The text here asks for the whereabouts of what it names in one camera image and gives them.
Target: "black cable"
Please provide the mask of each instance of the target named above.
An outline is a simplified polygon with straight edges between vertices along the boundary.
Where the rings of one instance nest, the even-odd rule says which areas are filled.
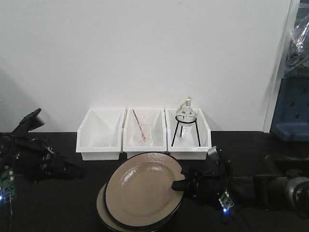
[[[10,195],[10,216],[9,216],[9,232],[12,232],[13,229],[13,206],[12,206],[12,198]]]

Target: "clear glass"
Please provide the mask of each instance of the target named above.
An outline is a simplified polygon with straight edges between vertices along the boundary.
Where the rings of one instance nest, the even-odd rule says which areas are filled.
[[[176,112],[176,118],[180,122],[186,122],[186,123],[194,122],[197,119],[196,112],[191,108],[190,100],[186,100],[183,107]],[[190,127],[192,126],[192,124],[181,123],[181,126]]]
[[[135,146],[152,145],[152,126],[149,124],[137,124],[139,130],[135,132]]]

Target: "plate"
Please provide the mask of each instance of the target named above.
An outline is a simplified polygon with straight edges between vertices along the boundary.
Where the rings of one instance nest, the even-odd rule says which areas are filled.
[[[117,231],[117,232],[154,232],[158,229],[160,229],[165,223],[167,223],[170,219],[167,218],[166,220],[155,224],[152,227],[149,227],[147,229],[128,229],[128,228],[124,228],[120,225],[118,225],[115,221],[113,221],[113,219],[109,216],[108,211],[106,209],[106,205],[105,202],[103,200],[103,194],[104,194],[104,190],[106,188],[106,184],[101,188],[100,192],[98,193],[98,197],[97,197],[97,210],[98,210],[98,214],[100,216],[100,218],[102,219],[103,223],[105,225],[107,225],[107,227],[109,227],[112,231]]]
[[[183,192],[174,191],[174,180],[184,179],[181,166],[171,156],[150,152],[123,163],[110,178],[105,193],[109,214],[120,224],[148,227],[173,214]]]

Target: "white plastic bin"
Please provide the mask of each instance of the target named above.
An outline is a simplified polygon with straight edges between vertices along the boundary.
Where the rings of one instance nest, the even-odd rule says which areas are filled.
[[[201,109],[193,109],[197,113],[197,127],[201,146],[198,146],[197,131],[195,123],[190,127],[183,127],[180,137],[181,126],[178,126],[174,145],[171,146],[175,133],[177,121],[175,119],[177,109],[165,109],[168,152],[178,160],[204,160],[207,151],[211,148],[211,130],[206,122]]]
[[[163,109],[128,109],[124,127],[123,151],[127,157],[143,152],[166,152],[166,126]]]
[[[125,109],[89,109],[77,130],[76,152],[83,160],[117,160]]]

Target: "black tabletop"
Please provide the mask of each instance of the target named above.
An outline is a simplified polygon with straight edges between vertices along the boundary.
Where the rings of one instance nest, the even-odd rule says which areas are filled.
[[[13,201],[14,232],[103,232],[109,231],[97,214],[99,190],[113,172],[125,161],[82,161],[75,153],[76,133],[32,133],[45,139],[67,157],[67,161],[86,169],[84,179],[44,180],[33,184],[16,176],[18,197]],[[269,174],[263,158],[267,155],[309,154],[309,143],[285,143],[262,132],[211,133],[212,144],[220,147],[231,160],[235,175]],[[181,165],[207,169],[207,161],[181,160]],[[0,207],[0,231],[6,228],[7,215]],[[184,199],[174,217],[161,232],[308,232],[309,220],[300,219],[293,212],[244,208],[227,225],[220,223],[220,212],[209,206],[199,206]]]

